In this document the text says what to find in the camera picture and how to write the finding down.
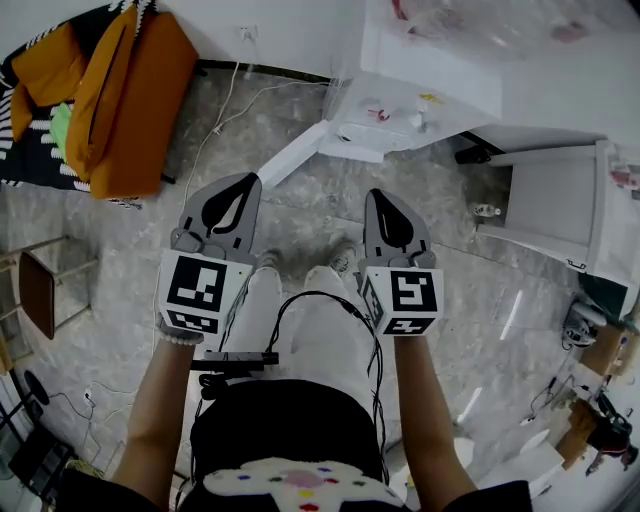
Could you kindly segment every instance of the tiled floor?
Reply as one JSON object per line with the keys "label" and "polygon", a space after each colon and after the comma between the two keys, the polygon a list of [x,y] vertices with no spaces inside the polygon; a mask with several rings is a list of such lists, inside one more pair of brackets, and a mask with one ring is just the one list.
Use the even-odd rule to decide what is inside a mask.
{"label": "tiled floor", "polygon": [[[77,192],[29,185],[0,192],[0,220],[7,226],[0,234],[0,249],[67,233],[86,243],[86,254],[61,246],[44,251],[42,257],[58,267],[89,255],[100,259],[86,280],[65,286],[58,304],[62,318],[90,297],[90,315],[63,329],[54,341],[43,339],[20,317],[22,334],[36,351],[21,371],[32,369],[50,393],[65,392],[83,413],[89,410],[82,393],[91,387],[97,404],[90,432],[95,439],[86,435],[87,422],[62,397],[46,408],[45,421],[100,469],[112,470],[122,451],[128,404],[151,355],[152,297],[161,250],[168,247],[198,145],[215,123],[229,81],[227,71],[194,78],[166,162],[165,172],[176,176],[177,184],[143,200],[141,211]],[[285,80],[240,76],[226,115],[239,112],[260,88],[281,82]],[[189,193],[221,176],[257,171],[320,119],[323,95],[323,87],[308,85],[261,95],[246,115],[208,141]],[[278,247],[284,252],[285,290],[292,292],[300,287],[306,270],[322,261],[333,241],[345,234],[362,239],[364,198],[370,188],[397,194],[423,216],[438,266],[445,271],[445,319],[431,336],[430,346],[453,417],[462,412],[476,387],[484,389],[463,425],[476,442],[470,473],[479,477],[551,422],[543,414],[533,424],[519,426],[531,399],[564,360],[558,333],[577,279],[572,271],[538,253],[476,236],[468,203],[491,200],[506,206],[509,175],[482,166],[458,167],[453,160],[455,144],[455,140],[444,141],[392,154],[382,165],[314,156],[276,189],[264,192],[253,250]],[[348,284],[355,291],[353,282]],[[513,327],[502,336],[519,292],[522,298]],[[385,344],[384,352],[385,419],[390,437],[397,439],[399,411],[391,345]],[[185,414],[185,440],[198,398],[194,379]],[[185,474],[188,455],[185,442],[178,458],[178,469]]]}

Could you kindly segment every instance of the wooden stool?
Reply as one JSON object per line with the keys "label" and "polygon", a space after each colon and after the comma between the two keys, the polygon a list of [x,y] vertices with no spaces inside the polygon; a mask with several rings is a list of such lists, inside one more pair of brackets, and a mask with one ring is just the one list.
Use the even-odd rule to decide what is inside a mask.
{"label": "wooden stool", "polygon": [[20,263],[18,267],[18,289],[20,291],[20,303],[13,309],[0,315],[0,320],[4,320],[8,316],[18,312],[22,309],[25,314],[31,319],[31,321],[42,331],[42,333],[49,338],[53,339],[56,330],[62,326],[74,321],[82,313],[91,309],[90,305],[82,308],[77,313],[71,315],[69,318],[55,324],[55,287],[65,277],[77,274],[78,272],[84,272],[90,267],[98,263],[97,259],[88,261],[71,270],[54,274],[49,270],[41,261],[39,261],[30,251],[39,249],[47,245],[62,242],[67,240],[68,236],[62,236],[54,238],[39,244],[17,249],[10,253],[0,256],[0,261],[11,258],[15,255],[20,255]]}

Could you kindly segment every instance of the plastic bag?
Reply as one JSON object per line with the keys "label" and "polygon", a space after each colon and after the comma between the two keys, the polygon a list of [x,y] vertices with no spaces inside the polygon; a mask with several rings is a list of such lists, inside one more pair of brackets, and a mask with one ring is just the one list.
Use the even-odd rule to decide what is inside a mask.
{"label": "plastic bag", "polygon": [[393,0],[411,33],[482,60],[524,59],[552,42],[640,31],[626,0]]}

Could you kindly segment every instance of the sneaker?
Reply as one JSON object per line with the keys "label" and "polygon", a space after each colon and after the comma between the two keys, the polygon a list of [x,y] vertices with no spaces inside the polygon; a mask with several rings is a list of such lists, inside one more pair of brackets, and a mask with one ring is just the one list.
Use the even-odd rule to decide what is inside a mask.
{"label": "sneaker", "polygon": [[331,251],[328,266],[335,270],[340,277],[344,277],[356,264],[357,255],[356,243],[352,240],[342,240]]}
{"label": "sneaker", "polygon": [[282,253],[277,249],[269,249],[258,256],[256,262],[256,268],[271,267],[276,272],[280,273],[280,267],[282,266]]}

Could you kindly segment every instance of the baseboard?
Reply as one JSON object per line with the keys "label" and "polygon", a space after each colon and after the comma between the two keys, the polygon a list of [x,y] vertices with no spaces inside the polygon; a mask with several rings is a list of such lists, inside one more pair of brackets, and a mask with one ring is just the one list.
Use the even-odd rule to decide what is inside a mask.
{"label": "baseboard", "polygon": [[[238,70],[246,71],[251,64],[240,63]],[[222,61],[222,60],[209,60],[198,59],[196,61],[196,67],[202,69],[234,69],[236,67],[235,62]],[[302,73],[300,71],[293,71],[291,69],[276,68],[273,66],[263,66],[262,64],[254,64],[252,71],[256,73],[264,73],[266,75],[281,76],[289,78],[291,80],[300,80],[304,82],[330,82],[331,79],[326,76],[312,75],[311,73]]]}
{"label": "baseboard", "polygon": [[504,155],[505,154],[505,152],[502,151],[499,147],[494,146],[490,142],[487,142],[482,137],[478,137],[475,133],[460,132],[458,135],[460,135],[461,137],[464,137],[465,139],[467,139],[470,142],[473,142],[474,144],[476,144],[476,145],[480,146],[481,148],[489,151],[490,153],[493,153],[494,155]]}

